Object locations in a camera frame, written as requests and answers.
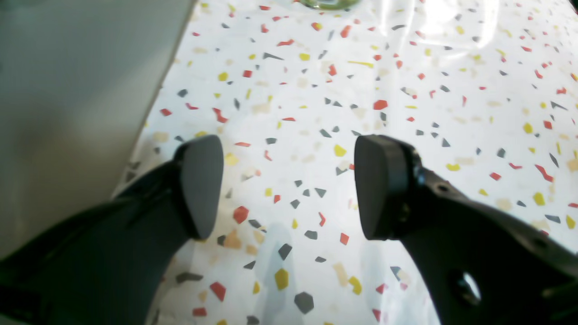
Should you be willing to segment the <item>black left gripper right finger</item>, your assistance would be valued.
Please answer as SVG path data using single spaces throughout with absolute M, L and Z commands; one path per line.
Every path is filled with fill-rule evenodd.
M 576 255 L 472 201 L 410 144 L 362 135 L 354 177 L 365 238 L 402 243 L 442 325 L 575 325 Z

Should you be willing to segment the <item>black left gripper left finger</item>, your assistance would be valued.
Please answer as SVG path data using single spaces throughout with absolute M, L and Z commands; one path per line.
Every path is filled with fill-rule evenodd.
M 1 314 L 29 325 L 142 325 L 173 256 L 210 237 L 221 140 L 181 144 L 111 201 L 78 213 L 1 261 Z

